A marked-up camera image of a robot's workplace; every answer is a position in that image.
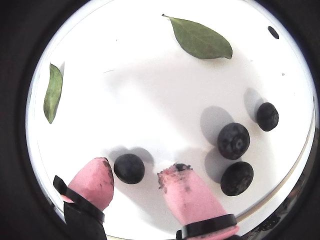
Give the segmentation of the pink padded gripper finger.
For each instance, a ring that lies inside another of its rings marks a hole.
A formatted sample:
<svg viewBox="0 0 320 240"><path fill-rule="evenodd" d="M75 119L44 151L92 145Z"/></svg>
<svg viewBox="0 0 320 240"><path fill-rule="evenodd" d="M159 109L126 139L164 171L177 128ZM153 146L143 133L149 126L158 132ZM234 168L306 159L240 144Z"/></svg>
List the pink padded gripper finger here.
<svg viewBox="0 0 320 240"><path fill-rule="evenodd" d="M181 229L177 240L239 240L239 227L190 165L175 163L157 174L166 205Z"/></svg>
<svg viewBox="0 0 320 240"><path fill-rule="evenodd" d="M67 231L73 240L106 240L106 209L114 195L114 176L109 161L96 157L65 184L54 177L53 186L63 200Z"/></svg>

